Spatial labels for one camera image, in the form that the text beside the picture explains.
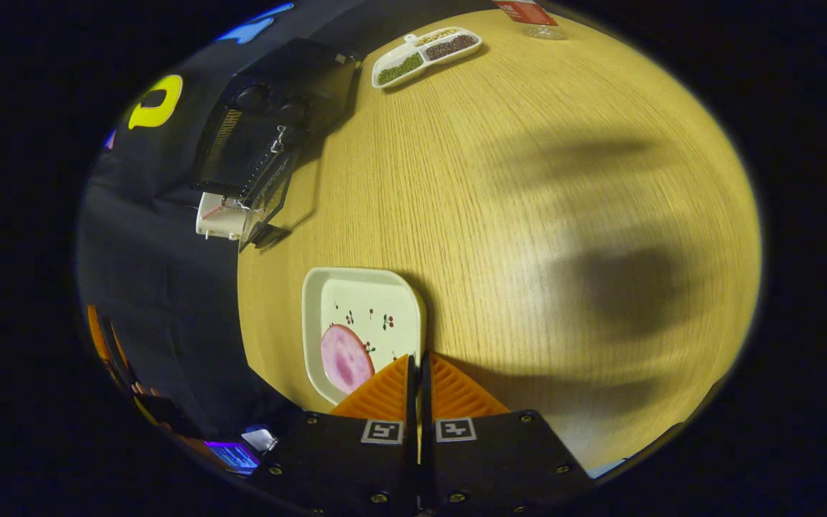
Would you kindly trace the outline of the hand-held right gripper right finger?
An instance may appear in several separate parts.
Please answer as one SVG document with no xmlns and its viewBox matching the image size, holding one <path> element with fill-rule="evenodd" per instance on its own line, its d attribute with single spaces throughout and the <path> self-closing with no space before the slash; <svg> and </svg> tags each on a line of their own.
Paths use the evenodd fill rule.
<svg viewBox="0 0 827 517">
<path fill-rule="evenodd" d="M 594 487 L 537 410 L 506 408 L 439 355 L 422 366 L 428 517 L 551 517 Z"/>
</svg>

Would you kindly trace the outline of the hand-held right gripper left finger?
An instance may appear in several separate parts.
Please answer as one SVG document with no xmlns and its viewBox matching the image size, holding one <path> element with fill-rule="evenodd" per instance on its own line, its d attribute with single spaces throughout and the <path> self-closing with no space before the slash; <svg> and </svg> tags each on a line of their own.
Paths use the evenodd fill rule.
<svg viewBox="0 0 827 517">
<path fill-rule="evenodd" d="M 390 418 L 308 411 L 293 420 L 261 461 L 261 491 L 298 517 L 416 517 L 416 360 L 404 356 L 354 397 L 387 381 Z"/>
</svg>

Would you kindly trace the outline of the pink round meat slice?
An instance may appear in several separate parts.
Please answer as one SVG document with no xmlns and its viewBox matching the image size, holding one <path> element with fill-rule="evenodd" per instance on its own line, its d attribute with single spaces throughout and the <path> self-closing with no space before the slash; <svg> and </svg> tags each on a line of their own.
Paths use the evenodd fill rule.
<svg viewBox="0 0 827 517">
<path fill-rule="evenodd" d="M 324 374 L 345 395 L 365 385 L 376 373 L 365 343 L 350 327 L 332 325 L 319 341 Z"/>
</svg>

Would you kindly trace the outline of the cream square plate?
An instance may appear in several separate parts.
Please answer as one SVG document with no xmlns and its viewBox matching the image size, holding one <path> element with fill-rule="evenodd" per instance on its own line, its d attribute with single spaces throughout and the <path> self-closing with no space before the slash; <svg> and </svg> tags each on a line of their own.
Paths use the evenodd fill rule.
<svg viewBox="0 0 827 517">
<path fill-rule="evenodd" d="M 387 269 L 317 267 L 302 285 L 302 350 L 309 382 L 338 405 L 349 395 L 324 374 L 319 341 L 332 325 L 350 327 L 365 343 L 376 376 L 403 357 L 420 366 L 426 349 L 426 304 L 399 274 Z"/>
</svg>

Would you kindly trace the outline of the black electric oven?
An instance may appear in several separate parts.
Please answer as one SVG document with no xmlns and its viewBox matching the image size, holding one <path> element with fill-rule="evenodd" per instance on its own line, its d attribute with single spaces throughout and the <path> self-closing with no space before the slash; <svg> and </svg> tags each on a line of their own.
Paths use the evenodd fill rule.
<svg viewBox="0 0 827 517">
<path fill-rule="evenodd" d="M 239 250 L 288 235 L 273 225 L 295 171 L 347 117 L 363 59 L 316 40 L 289 40 L 230 77 L 210 109 L 192 168 L 195 190 L 248 210 Z"/>
</svg>

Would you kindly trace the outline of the device with blue lit screen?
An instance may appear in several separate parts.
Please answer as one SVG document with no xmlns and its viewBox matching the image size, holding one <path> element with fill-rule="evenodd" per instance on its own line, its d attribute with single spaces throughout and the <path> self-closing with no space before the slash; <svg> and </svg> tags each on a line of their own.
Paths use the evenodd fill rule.
<svg viewBox="0 0 827 517">
<path fill-rule="evenodd" d="M 253 448 L 243 439 L 224 439 L 223 441 L 211 441 L 205 439 L 203 444 L 221 462 L 224 468 L 241 477 L 249 477 L 261 465 L 261 452 Z"/>
</svg>

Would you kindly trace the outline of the white toaster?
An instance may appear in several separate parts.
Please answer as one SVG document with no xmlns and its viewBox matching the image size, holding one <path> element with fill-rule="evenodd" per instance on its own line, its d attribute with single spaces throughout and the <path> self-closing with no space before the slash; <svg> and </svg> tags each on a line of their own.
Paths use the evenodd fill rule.
<svg viewBox="0 0 827 517">
<path fill-rule="evenodd" d="M 195 232 L 209 238 L 240 240 L 248 210 L 233 197 L 204 192 L 195 217 Z"/>
</svg>

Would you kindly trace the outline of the white divided dish of beans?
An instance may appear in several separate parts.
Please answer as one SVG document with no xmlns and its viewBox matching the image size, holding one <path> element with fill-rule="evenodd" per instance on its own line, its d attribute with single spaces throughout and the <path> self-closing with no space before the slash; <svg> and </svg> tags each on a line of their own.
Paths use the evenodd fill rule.
<svg viewBox="0 0 827 517">
<path fill-rule="evenodd" d="M 482 49 L 482 44 L 481 36 L 464 27 L 441 27 L 421 35 L 407 34 L 403 43 L 385 52 L 372 65 L 372 88 L 397 88 L 419 78 L 430 67 L 475 55 Z"/>
</svg>

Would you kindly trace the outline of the clear bottle with red label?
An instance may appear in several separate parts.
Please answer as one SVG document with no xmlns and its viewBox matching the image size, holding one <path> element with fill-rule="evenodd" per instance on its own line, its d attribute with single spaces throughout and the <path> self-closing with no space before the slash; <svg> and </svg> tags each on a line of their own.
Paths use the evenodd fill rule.
<svg viewBox="0 0 827 517">
<path fill-rule="evenodd" d="M 526 35 L 544 40 L 568 39 L 558 22 L 534 0 L 491 0 Z"/>
</svg>

